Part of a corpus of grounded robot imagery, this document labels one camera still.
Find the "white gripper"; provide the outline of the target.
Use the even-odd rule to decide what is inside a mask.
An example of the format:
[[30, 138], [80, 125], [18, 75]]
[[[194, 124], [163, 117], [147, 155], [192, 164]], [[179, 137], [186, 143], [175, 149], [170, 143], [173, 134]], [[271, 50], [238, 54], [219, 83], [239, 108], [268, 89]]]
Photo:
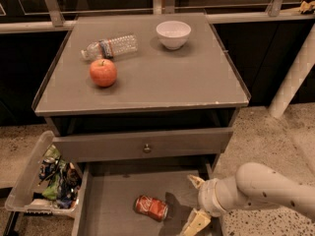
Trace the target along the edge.
[[227, 213], [227, 210], [221, 205], [219, 199], [219, 191], [223, 190], [225, 183], [218, 178], [205, 181], [191, 174], [187, 178], [199, 190], [198, 204], [201, 209], [196, 210], [193, 208], [191, 210], [187, 222], [180, 232], [180, 236], [196, 236], [210, 224], [211, 216], [220, 217]]

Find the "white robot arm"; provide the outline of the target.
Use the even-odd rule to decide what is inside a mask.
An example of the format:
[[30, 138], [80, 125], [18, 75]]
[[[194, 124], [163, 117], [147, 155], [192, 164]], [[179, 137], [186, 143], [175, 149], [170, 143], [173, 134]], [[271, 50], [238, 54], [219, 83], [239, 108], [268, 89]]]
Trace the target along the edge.
[[[269, 107], [270, 114], [281, 117], [315, 64], [315, 27], [308, 33]], [[203, 180], [190, 175], [198, 190], [198, 209], [193, 209], [180, 236], [196, 236], [214, 217], [231, 210], [256, 210], [288, 207], [315, 219], [315, 188], [298, 184], [276, 170], [255, 162], [241, 165], [224, 179]]]

